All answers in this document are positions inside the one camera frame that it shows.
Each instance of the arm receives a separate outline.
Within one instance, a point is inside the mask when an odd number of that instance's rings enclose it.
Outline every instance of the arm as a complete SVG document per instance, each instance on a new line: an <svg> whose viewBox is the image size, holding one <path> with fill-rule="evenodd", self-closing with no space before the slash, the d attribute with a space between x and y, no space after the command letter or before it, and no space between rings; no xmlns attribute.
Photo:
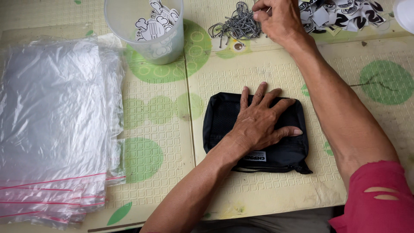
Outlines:
<svg viewBox="0 0 414 233"><path fill-rule="evenodd" d="M266 86L265 82L259 86L249 107L248 88L244 87L240 113L232 131L168 193L145 222L141 233L190 232L200 221L218 186L239 159L252 150L260 150L279 142L282 137L302 134L299 128L293 126L274 130L280 114L295 100L280 100L269 108L272 100L282 90L272 90L263 97Z"/></svg>
<svg viewBox="0 0 414 233"><path fill-rule="evenodd" d="M259 0L252 8L263 31L295 60L309 91L322 130L348 189L350 176L362 165L397 161L390 140L356 93L319 53L302 27L297 0Z"/></svg>

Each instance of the yellow mat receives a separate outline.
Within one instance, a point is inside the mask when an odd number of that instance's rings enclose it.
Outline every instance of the yellow mat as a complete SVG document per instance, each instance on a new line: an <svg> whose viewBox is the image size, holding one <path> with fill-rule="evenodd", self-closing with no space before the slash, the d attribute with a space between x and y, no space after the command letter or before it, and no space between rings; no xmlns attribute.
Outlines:
<svg viewBox="0 0 414 233"><path fill-rule="evenodd" d="M79 38L106 34L103 0L0 1L1 43L41 34ZM346 192L300 72L281 47L262 35L245 46L218 48L206 30L223 22L237 1L185 0L185 53L156 66L137 53L128 58L124 85L127 184L110 187L105 210L87 214L80 230L113 232L138 227L174 185L204 157L202 123L211 95L240 93L267 81L304 107L312 175L231 172L204 220L238 218L344 204ZM378 1L387 20L380 27L314 34L325 59L350 84L397 149L414 190L414 36L393 18L393 0ZM373 76L392 86L367 85ZM58 232L26 223L0 225L1 232Z"/></svg>

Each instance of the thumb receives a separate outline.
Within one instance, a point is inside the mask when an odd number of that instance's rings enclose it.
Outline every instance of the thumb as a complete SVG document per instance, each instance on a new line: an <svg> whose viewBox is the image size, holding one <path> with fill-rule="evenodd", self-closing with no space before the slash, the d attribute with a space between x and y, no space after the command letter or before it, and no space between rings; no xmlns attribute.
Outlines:
<svg viewBox="0 0 414 233"><path fill-rule="evenodd" d="M272 133L276 143L278 143L280 139L284 137L299 136L301 134L303 134L303 132L298 127L294 126L281 127L280 129L277 129Z"/></svg>
<svg viewBox="0 0 414 233"><path fill-rule="evenodd" d="M258 10L253 13L253 19L259 22L266 21L270 16L263 10Z"/></svg>

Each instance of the black and white sticker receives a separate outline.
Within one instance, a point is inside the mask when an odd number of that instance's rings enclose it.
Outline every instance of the black and white sticker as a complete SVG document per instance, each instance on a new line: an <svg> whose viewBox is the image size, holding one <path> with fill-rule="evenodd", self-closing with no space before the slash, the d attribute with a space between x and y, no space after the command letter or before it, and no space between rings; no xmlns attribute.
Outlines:
<svg viewBox="0 0 414 233"><path fill-rule="evenodd" d="M263 161L266 162L266 151L254 150L243 157L243 160L248 161Z"/></svg>

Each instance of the plastic container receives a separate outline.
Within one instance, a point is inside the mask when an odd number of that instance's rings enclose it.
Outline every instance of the plastic container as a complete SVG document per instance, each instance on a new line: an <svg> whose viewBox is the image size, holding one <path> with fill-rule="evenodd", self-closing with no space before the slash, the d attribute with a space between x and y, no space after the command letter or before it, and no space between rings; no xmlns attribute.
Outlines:
<svg viewBox="0 0 414 233"><path fill-rule="evenodd" d="M396 0L394 2L394 16L398 24L414 34L414 0Z"/></svg>
<svg viewBox="0 0 414 233"><path fill-rule="evenodd" d="M139 18L150 19L153 8L148 0L105 0L105 20L111 31L126 41L148 62L163 65L176 60L183 52L184 26L183 0L162 0L162 5L169 9L176 9L179 13L178 21L164 35L148 40L135 41L135 22Z"/></svg>

